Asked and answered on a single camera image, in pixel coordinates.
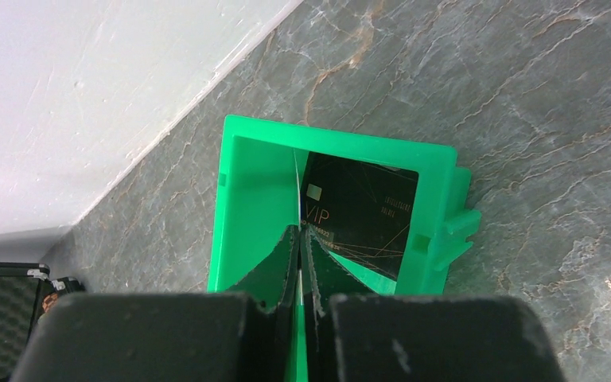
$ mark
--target green plastic box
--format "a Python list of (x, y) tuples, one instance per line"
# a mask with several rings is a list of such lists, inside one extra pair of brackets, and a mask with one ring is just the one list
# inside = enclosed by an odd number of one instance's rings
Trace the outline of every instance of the green plastic box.
[(379, 293), (442, 293), (449, 265), (472, 246), (466, 239), (481, 220), (465, 209), (471, 173), (456, 167), (453, 147), (235, 115), (226, 118), (221, 143), (208, 290), (239, 281), (270, 254), (288, 224), (299, 224), (299, 180), (311, 151), (418, 173), (396, 283), (337, 259)]

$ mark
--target white wall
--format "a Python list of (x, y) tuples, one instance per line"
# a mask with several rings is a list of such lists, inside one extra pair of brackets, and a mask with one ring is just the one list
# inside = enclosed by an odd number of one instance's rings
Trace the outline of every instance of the white wall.
[(0, 1), (0, 235), (76, 223), (300, 1)]

